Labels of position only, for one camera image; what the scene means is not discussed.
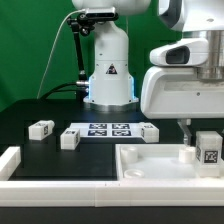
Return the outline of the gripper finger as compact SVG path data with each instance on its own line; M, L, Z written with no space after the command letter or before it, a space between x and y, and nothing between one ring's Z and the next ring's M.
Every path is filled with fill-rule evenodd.
M179 119L177 121L177 123L183 132L183 143L187 146L190 146L192 134L190 132L189 127L191 125L191 120L190 119Z

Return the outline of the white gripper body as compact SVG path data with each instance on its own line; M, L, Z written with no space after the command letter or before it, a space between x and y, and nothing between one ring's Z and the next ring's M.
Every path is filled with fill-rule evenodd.
M140 108L150 119L224 117L224 80L199 76L209 58L209 41L183 38L150 52Z

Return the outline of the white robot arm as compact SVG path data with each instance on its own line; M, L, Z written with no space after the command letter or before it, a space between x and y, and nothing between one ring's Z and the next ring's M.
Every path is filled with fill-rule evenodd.
M95 28L95 68L85 104L97 109L132 103L133 80L125 65L128 36L113 22L116 15L147 11L151 0L72 0L84 20ZM143 30L134 58L149 57L140 109L149 119L224 118L224 0L158 0L157 15L182 38L164 36L150 50Z

